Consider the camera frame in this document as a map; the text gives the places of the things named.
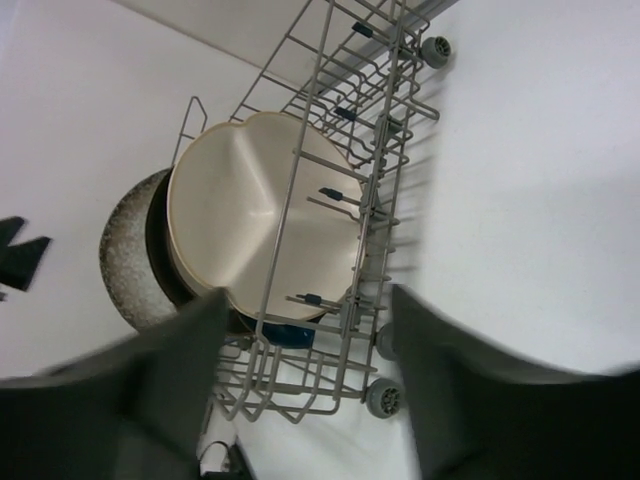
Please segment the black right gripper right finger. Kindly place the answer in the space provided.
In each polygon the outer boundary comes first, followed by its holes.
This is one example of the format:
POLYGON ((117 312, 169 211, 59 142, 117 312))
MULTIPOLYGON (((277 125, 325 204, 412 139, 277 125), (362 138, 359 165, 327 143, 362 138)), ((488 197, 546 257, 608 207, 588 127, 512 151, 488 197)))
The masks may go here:
POLYGON ((391 291, 397 358, 424 479, 635 479, 639 369, 585 374, 473 334, 391 291))

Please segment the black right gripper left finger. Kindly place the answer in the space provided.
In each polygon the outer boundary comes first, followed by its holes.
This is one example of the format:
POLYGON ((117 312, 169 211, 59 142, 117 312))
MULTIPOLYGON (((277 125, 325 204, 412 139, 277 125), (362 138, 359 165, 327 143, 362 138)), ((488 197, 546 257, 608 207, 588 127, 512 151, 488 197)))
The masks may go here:
POLYGON ((2 380, 2 478, 199 478, 227 321, 214 289, 137 335, 2 380))

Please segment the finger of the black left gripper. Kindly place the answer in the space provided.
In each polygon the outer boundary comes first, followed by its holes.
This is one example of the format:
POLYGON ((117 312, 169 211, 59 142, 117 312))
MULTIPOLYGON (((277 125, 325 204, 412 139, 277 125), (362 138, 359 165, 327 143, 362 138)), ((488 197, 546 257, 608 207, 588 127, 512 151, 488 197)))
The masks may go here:
POLYGON ((25 219, 12 216, 0 220, 0 242, 10 243, 25 225, 25 219))
POLYGON ((28 291, 51 241, 41 236, 8 246, 1 254, 1 284, 28 291))

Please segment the speckled beige round plate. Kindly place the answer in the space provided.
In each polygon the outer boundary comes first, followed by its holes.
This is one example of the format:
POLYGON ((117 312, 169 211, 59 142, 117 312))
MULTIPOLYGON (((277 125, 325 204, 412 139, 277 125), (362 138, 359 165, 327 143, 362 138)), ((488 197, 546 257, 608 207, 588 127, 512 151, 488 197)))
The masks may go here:
POLYGON ((168 173, 164 169, 146 177, 122 197, 99 243, 99 266, 107 294, 124 320, 138 331, 175 312, 156 280, 146 247, 147 215, 168 173))

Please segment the blue shell shaped dish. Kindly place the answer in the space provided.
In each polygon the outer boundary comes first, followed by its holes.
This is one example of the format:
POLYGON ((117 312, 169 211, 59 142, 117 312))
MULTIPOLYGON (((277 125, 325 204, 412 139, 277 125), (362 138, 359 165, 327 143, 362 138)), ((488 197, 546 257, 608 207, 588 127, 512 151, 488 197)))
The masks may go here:
MULTIPOLYGON (((228 336, 250 336, 256 330, 257 321, 232 310, 227 325, 228 336)), ((307 349, 315 340, 315 330, 295 325, 264 322, 262 334, 274 346, 285 349, 307 349)))

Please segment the cream divided plate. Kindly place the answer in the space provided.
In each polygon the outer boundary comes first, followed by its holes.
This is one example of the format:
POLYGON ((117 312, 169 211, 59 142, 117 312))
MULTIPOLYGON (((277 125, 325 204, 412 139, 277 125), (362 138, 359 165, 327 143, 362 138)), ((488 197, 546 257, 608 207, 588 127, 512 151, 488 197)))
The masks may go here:
POLYGON ((331 188, 359 200, 363 188, 352 170, 322 134, 283 113, 209 128, 183 152, 168 184, 171 255, 182 280, 196 294, 226 288, 249 317, 262 309, 302 321, 323 315, 292 298, 342 299, 352 284, 359 209, 335 211, 309 199, 331 188))

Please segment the silver metal plate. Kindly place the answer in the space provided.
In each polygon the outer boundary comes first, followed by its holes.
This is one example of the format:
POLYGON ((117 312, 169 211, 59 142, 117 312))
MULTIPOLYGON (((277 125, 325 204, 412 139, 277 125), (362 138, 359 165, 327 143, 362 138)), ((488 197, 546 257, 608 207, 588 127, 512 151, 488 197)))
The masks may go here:
POLYGON ((169 177, 166 174, 152 194, 145 223, 145 245, 151 270, 161 291, 176 308, 181 308, 196 295, 183 281, 171 255, 166 205, 169 177))

